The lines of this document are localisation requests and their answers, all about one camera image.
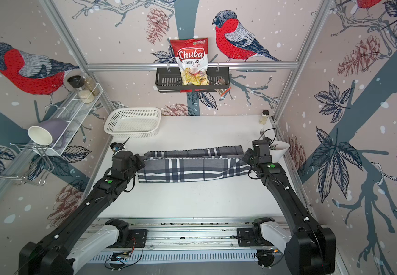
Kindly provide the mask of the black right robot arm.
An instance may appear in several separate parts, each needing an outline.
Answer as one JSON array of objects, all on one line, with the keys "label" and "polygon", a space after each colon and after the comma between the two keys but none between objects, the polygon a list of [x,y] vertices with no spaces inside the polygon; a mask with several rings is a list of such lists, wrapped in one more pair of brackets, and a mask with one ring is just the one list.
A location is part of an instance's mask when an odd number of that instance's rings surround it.
[{"label": "black right robot arm", "polygon": [[293,275],[334,273],[336,236],[319,224],[296,195],[283,167],[272,161],[268,140],[253,141],[243,161],[274,196],[289,226],[284,230],[272,218],[257,219],[252,228],[253,239],[259,245],[270,243],[283,253]]}]

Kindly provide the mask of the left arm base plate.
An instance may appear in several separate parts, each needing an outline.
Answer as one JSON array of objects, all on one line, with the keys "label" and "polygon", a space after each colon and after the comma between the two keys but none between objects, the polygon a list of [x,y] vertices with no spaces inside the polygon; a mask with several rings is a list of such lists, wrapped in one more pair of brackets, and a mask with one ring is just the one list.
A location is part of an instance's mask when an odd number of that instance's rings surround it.
[{"label": "left arm base plate", "polygon": [[146,229],[120,229],[118,240],[108,248],[144,248],[147,234],[148,230]]}]

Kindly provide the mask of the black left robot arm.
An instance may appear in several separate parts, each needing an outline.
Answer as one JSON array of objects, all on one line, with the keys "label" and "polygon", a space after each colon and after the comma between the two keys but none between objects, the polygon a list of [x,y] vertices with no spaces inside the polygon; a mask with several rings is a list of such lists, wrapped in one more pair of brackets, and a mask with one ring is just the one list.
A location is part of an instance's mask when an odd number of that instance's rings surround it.
[{"label": "black left robot arm", "polygon": [[71,250],[99,214],[108,208],[127,185],[135,182],[136,173],[145,167],[143,159],[131,151],[112,157],[112,167],[97,181],[88,197],[68,218],[39,242],[27,243],[19,253],[16,275],[74,275],[76,258]]}]

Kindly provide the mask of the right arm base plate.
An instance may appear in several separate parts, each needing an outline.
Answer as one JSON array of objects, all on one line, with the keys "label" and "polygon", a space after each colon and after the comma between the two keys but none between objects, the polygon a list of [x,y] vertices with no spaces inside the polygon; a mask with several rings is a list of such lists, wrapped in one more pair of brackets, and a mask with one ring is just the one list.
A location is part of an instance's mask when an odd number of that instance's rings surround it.
[{"label": "right arm base plate", "polygon": [[254,233],[252,228],[237,228],[236,238],[240,247],[266,247],[272,244]]}]

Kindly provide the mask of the grey plaid pillowcase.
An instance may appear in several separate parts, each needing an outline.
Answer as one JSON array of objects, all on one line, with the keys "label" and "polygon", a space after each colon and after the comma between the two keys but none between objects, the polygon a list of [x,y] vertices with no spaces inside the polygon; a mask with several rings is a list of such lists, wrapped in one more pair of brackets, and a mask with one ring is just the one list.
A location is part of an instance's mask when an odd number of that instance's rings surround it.
[{"label": "grey plaid pillowcase", "polygon": [[193,150],[150,151],[138,172],[140,183],[213,181],[247,175],[250,166],[241,145]]}]

